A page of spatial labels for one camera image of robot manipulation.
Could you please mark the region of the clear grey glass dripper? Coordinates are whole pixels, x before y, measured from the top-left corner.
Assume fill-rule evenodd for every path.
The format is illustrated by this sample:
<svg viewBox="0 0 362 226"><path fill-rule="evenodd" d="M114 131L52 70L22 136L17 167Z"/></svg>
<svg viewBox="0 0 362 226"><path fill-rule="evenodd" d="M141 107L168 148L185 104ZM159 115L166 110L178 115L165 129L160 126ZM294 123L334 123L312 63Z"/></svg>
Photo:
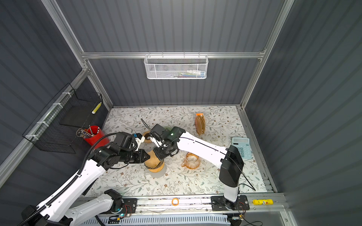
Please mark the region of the clear grey glass dripper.
<svg viewBox="0 0 362 226"><path fill-rule="evenodd" d="M149 170L156 170L158 168L162 168L164 165L164 160L159 160L159 159L149 159L147 160L144 165L146 166L147 169Z"/></svg>

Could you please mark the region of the yellow highlighter in basket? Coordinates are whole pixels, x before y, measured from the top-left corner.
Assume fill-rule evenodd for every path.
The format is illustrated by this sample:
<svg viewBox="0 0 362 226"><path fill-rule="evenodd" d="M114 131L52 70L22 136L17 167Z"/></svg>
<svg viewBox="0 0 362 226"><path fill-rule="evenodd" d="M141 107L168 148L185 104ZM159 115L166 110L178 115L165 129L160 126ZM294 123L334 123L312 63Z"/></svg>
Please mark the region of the yellow highlighter in basket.
<svg viewBox="0 0 362 226"><path fill-rule="evenodd" d="M102 106L102 102L99 102L94 109L92 110L92 114L95 115L97 113L97 111L100 109L100 107Z"/></svg>

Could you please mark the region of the red ribbed utensil cup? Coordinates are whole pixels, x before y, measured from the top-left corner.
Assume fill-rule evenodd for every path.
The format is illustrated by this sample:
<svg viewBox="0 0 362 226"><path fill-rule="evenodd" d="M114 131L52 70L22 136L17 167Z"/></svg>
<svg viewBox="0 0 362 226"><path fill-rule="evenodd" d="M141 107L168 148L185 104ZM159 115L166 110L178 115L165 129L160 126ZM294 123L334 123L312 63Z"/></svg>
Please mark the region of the red ribbed utensil cup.
<svg viewBox="0 0 362 226"><path fill-rule="evenodd" d="M86 132L87 135L84 136L84 140L91 146L93 146L96 142L98 142L102 137L104 137L104 133L99 126L90 126ZM95 149L105 146L110 142L109 138L106 137L102 139L96 146Z"/></svg>

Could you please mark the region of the light blue calculator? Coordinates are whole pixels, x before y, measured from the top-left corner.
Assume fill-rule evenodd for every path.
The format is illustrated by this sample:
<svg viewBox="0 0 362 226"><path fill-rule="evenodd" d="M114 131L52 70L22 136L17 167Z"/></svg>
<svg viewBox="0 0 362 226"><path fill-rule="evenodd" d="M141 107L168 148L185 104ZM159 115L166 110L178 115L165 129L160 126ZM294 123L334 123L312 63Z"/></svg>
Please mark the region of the light blue calculator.
<svg viewBox="0 0 362 226"><path fill-rule="evenodd" d="M251 160L253 158L249 138L232 137L232 145L238 149L243 160Z"/></svg>

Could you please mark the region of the orange coffee filter box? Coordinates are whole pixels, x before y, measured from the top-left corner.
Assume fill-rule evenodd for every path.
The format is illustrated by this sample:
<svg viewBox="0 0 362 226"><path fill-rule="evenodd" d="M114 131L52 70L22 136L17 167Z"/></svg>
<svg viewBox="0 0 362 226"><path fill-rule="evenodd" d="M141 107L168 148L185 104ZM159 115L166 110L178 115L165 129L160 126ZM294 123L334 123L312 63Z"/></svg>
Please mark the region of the orange coffee filter box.
<svg viewBox="0 0 362 226"><path fill-rule="evenodd" d="M198 119L204 119L204 114L203 113L199 113L199 114L196 114L196 118Z"/></svg>

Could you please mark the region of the orange glass pitcher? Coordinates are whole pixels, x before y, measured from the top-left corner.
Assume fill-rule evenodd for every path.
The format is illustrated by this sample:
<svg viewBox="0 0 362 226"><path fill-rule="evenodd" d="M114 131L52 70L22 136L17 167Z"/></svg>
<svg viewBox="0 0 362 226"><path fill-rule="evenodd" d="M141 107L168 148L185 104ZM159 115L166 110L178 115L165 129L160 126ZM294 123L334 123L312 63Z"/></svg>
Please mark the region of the orange glass pitcher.
<svg viewBox="0 0 362 226"><path fill-rule="evenodd" d="M196 169L200 166L200 157L188 152L181 164L182 167L186 167L189 169Z"/></svg>

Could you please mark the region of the brown paper coffee filters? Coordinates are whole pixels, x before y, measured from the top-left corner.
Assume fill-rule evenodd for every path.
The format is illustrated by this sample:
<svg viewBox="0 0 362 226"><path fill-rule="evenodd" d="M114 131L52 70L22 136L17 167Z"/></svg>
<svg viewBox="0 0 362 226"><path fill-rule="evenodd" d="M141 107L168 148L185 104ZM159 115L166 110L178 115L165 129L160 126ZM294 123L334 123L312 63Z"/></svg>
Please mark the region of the brown paper coffee filters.
<svg viewBox="0 0 362 226"><path fill-rule="evenodd" d="M206 120L204 119L198 119L195 117L195 127L198 135L202 135L206 131Z"/></svg>

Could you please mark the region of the single brown paper filter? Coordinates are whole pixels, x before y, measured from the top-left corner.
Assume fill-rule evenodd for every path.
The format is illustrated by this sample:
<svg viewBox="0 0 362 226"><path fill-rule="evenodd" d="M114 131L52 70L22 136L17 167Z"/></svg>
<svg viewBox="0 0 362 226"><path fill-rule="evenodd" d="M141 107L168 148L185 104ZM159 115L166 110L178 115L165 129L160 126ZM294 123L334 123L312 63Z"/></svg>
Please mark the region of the single brown paper filter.
<svg viewBox="0 0 362 226"><path fill-rule="evenodd" d="M153 150L147 152L147 154L150 156L150 158L144 163L144 165L148 169L154 170L154 169L162 168L164 166L164 161L159 160Z"/></svg>

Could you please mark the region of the white frosted mug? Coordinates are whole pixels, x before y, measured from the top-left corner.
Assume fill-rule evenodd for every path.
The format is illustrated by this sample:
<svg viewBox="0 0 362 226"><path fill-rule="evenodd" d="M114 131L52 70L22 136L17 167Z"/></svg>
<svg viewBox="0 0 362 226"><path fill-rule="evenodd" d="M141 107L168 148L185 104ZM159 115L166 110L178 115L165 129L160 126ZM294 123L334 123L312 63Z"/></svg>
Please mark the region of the white frosted mug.
<svg viewBox="0 0 362 226"><path fill-rule="evenodd" d="M153 178L161 178L165 175L165 173L166 173L166 168L163 168L159 172L150 172L150 176Z"/></svg>

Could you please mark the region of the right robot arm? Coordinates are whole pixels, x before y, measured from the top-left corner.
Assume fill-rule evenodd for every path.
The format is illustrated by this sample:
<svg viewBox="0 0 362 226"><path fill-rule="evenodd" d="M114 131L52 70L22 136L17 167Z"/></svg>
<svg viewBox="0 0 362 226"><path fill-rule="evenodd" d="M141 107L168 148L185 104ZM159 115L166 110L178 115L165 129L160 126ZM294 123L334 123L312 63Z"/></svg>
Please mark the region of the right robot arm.
<svg viewBox="0 0 362 226"><path fill-rule="evenodd" d="M182 128L168 130L159 124L150 130L150 140L156 145L154 153L159 160L174 156L178 151L186 151L212 163L220 170L219 180L224 184L225 200L232 204L237 202L244 161L235 146L213 145Z"/></svg>

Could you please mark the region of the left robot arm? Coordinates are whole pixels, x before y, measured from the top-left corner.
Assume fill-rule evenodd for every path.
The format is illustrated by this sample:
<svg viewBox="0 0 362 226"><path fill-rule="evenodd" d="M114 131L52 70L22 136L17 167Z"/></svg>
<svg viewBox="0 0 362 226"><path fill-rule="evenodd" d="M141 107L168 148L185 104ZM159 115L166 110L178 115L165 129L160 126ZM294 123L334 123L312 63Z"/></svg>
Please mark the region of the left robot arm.
<svg viewBox="0 0 362 226"><path fill-rule="evenodd" d="M22 212L21 226L78 226L104 212L122 215L132 212L120 193L113 189L88 203L72 207L80 195L107 170L119 162L144 163L150 156L139 146L145 138L141 134L114 133L115 139L104 146L96 142L88 150L80 169L56 192L37 206L30 205Z"/></svg>

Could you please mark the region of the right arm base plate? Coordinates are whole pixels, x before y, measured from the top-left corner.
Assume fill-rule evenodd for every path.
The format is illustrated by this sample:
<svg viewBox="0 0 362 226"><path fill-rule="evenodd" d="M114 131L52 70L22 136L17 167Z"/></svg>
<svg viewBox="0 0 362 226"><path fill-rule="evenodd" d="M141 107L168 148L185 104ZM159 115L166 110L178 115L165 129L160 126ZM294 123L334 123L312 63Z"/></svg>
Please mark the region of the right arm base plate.
<svg viewBox="0 0 362 226"><path fill-rule="evenodd" d="M231 202L223 196L211 196L210 199L213 211L250 210L249 202L245 195L238 195L235 202Z"/></svg>

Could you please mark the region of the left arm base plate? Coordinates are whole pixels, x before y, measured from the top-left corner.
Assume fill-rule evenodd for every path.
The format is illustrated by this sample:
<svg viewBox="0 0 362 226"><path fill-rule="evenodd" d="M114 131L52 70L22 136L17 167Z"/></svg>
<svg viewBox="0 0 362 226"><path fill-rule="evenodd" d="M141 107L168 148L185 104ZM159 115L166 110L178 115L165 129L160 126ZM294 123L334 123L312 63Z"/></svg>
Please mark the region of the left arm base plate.
<svg viewBox="0 0 362 226"><path fill-rule="evenodd" d="M135 213L138 199L123 198L114 201L110 211L114 214L131 214Z"/></svg>

